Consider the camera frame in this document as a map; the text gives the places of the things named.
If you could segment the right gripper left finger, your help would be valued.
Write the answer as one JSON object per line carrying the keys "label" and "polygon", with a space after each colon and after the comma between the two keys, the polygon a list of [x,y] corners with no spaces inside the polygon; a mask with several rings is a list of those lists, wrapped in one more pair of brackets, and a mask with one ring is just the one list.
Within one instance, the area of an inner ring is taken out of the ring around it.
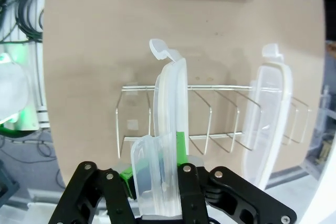
{"label": "right gripper left finger", "polygon": [[49,223],[92,223],[101,199],[105,199],[111,223],[136,223],[124,180],[113,169],[100,170],[84,161],[76,168]]}

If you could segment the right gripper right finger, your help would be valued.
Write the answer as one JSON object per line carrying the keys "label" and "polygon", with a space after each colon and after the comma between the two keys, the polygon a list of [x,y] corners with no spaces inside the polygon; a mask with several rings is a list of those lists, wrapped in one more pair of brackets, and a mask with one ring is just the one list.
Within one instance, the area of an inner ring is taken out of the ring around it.
{"label": "right gripper right finger", "polygon": [[176,133],[176,152],[183,223],[218,223],[209,216],[207,206],[235,223],[296,223],[294,210],[229,168],[207,171],[188,162],[184,132]]}

